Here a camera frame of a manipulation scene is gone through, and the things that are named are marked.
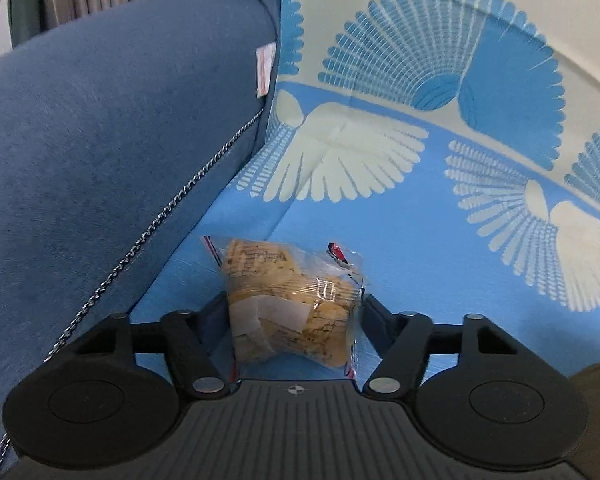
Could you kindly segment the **clear peanut brittle packet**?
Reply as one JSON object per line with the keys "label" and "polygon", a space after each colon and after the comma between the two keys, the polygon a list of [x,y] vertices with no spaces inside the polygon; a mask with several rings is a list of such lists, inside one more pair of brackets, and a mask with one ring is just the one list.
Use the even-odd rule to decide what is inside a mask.
{"label": "clear peanut brittle packet", "polygon": [[202,238],[222,274],[239,373],[296,356],[355,376],[365,292],[362,258],[335,242],[324,252],[228,236]]}

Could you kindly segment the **blue white patterned sofa cover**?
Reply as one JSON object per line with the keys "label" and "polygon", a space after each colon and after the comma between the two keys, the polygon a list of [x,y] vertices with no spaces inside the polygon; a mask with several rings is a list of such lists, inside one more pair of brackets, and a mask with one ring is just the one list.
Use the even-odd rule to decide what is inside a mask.
{"label": "blue white patterned sofa cover", "polygon": [[201,308],[209,235],[348,252],[387,308],[600,362],[600,0],[282,0],[262,150],[134,309]]}

